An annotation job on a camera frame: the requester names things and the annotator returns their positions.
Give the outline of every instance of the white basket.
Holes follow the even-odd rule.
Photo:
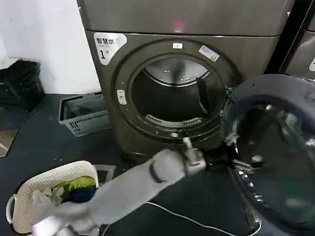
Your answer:
[[[29,221],[29,210],[32,206],[32,192],[34,190],[42,191],[45,188],[53,188],[56,185],[74,180],[82,176],[90,176],[95,179],[98,188],[98,177],[95,167],[87,161],[76,161],[64,166],[46,171],[27,180],[8,201],[5,209],[7,221],[13,225],[14,230],[20,234],[26,234],[32,231],[32,225]],[[13,216],[11,216],[11,206],[14,202]]]

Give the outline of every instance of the blue cloth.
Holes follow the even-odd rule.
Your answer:
[[[84,203],[88,202],[94,195],[96,186],[78,188],[72,190],[63,202]]]

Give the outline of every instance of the white cable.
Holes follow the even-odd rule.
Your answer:
[[[104,236],[104,235],[105,235],[105,233],[107,232],[107,230],[108,230],[109,226],[110,226],[110,224],[106,226],[106,228],[105,228],[104,232],[102,233],[102,236]]]
[[[151,203],[151,202],[146,202],[146,204],[150,204],[150,205],[156,206],[156,207],[158,207],[158,208],[160,208],[160,209],[162,209],[162,210],[165,210],[166,212],[168,212],[168,213],[170,213],[170,214],[172,214],[172,215],[181,217],[181,218],[183,218],[183,219],[185,219],[185,220],[189,220],[190,222],[195,223],[195,224],[197,224],[197,225],[199,225],[199,226],[202,226],[202,227],[204,227],[204,228],[208,228],[208,229],[212,229],[212,230],[217,230],[217,231],[220,231],[221,233],[224,233],[224,234],[226,234],[226,235],[236,236],[236,235],[234,235],[234,234],[231,234],[231,233],[229,233],[229,232],[227,232],[227,231],[224,231],[224,230],[221,230],[221,229],[219,229],[219,228],[216,228],[216,227],[213,227],[213,226],[209,226],[209,225],[201,224],[201,223],[199,223],[199,222],[197,222],[197,221],[195,221],[195,220],[193,220],[193,219],[190,219],[190,218],[187,217],[187,216],[183,216],[183,215],[174,213],[174,212],[172,212],[172,211],[170,211],[170,210],[168,210],[168,209],[166,209],[166,208],[164,208],[164,207],[162,207],[162,206],[160,206],[160,205],[158,205],[158,204]],[[252,234],[247,235],[247,236],[254,236],[255,234],[257,234],[257,233],[260,231],[261,226],[262,226],[262,223],[259,222],[259,226],[258,226],[257,229],[255,230],[255,232],[253,232]]]

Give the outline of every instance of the green cloth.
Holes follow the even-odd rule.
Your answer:
[[[96,185],[95,179],[89,176],[83,176],[76,178],[75,180],[60,183],[55,188],[63,187],[63,194],[61,198],[64,200],[68,197],[69,193],[71,193],[74,189],[88,188],[95,185]]]

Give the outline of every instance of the dark floor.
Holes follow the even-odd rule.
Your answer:
[[[1,235],[18,235],[7,223],[4,209],[12,194],[32,176],[77,160],[115,165],[115,175],[128,168],[121,159],[120,150],[110,130],[75,138],[65,126],[58,123],[59,101],[63,97],[65,96],[47,95],[29,115],[16,109],[0,110],[0,130],[19,127],[9,154],[0,158]],[[251,231],[244,214],[243,202],[226,169],[187,177],[162,191],[154,201],[174,212],[235,235],[247,235]],[[174,217],[154,206],[144,205],[110,227],[106,235],[224,234]]]

